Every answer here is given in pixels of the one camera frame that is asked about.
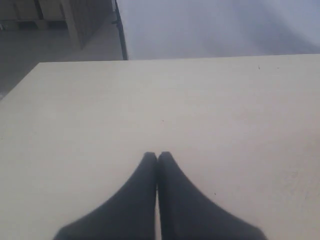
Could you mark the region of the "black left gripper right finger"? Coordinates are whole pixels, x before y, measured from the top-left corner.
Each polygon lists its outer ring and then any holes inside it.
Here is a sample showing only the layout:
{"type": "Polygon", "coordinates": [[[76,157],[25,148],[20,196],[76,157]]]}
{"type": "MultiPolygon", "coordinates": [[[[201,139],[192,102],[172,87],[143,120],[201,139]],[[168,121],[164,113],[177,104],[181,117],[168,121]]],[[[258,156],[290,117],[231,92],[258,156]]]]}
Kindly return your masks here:
{"type": "Polygon", "coordinates": [[[172,154],[157,161],[157,188],[163,240],[264,240],[256,226],[230,214],[186,177],[172,154]]]}

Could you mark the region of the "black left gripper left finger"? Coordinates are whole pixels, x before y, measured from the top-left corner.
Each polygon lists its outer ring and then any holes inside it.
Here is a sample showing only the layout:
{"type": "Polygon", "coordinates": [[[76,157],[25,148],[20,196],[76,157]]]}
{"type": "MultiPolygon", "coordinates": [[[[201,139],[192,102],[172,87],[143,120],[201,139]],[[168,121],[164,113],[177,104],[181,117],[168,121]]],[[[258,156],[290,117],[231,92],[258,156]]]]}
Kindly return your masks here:
{"type": "Polygon", "coordinates": [[[146,152],[126,183],[105,203],[62,227],[56,240],[154,240],[157,157],[146,152]]]}

